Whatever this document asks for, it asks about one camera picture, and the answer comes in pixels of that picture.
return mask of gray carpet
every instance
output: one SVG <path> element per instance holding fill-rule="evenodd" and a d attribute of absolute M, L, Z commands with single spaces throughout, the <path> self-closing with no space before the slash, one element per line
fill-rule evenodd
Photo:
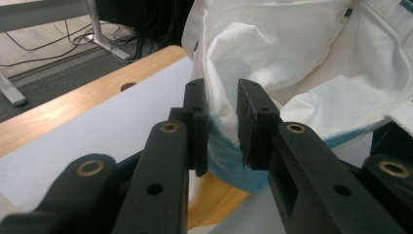
<path fill-rule="evenodd" d="M 0 123 L 127 65 L 113 58 L 108 52 L 100 53 L 102 55 L 97 58 L 65 67 L 55 74 L 19 87 L 21 93 L 28 99 L 28 104 L 25 106 L 11 105 L 0 93 Z"/>

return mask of white fabric bag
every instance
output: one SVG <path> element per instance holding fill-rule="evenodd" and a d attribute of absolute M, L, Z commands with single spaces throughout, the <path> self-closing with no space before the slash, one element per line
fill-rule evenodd
<path fill-rule="evenodd" d="M 182 45 L 192 78 L 206 79 L 218 132 L 210 135 L 211 172 L 246 191 L 265 186 L 238 168 L 240 155 L 228 157 L 238 145 L 239 78 L 261 84 L 284 121 L 309 125 L 330 147 L 391 119 L 413 136 L 413 15 L 398 2 L 360 0 L 345 25 L 350 0 L 195 1 Z"/>

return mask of table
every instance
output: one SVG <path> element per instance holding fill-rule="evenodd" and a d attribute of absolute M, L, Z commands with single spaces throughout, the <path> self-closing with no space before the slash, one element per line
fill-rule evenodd
<path fill-rule="evenodd" d="M 111 48 L 110 44 L 103 40 L 94 0 L 42 0 L 1 6 L 0 32 L 84 15 L 91 16 L 94 27 L 94 43 L 120 59 L 130 58 L 130 55 L 117 48 Z M 27 103 L 25 96 L 1 72 L 0 91 L 15 106 Z"/>
<path fill-rule="evenodd" d="M 184 57 L 185 52 L 181 48 L 167 47 L 0 123 L 0 157 L 116 96 L 123 85 L 138 83 Z"/>

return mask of desk leg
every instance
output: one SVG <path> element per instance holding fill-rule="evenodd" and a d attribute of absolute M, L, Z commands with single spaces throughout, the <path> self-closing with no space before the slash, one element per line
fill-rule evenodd
<path fill-rule="evenodd" d="M 105 49 L 113 53 L 119 59 L 127 60 L 130 59 L 131 56 L 127 53 L 119 50 L 118 48 L 112 47 L 111 45 L 103 40 L 102 29 L 100 27 L 100 20 L 99 16 L 97 15 L 97 7 L 94 0 L 86 0 L 88 4 L 89 15 L 91 16 L 92 25 L 94 26 L 94 42 L 100 46 L 101 48 Z"/>
<path fill-rule="evenodd" d="M 0 71 L 0 91 L 15 106 L 22 106 L 27 99 Z"/>

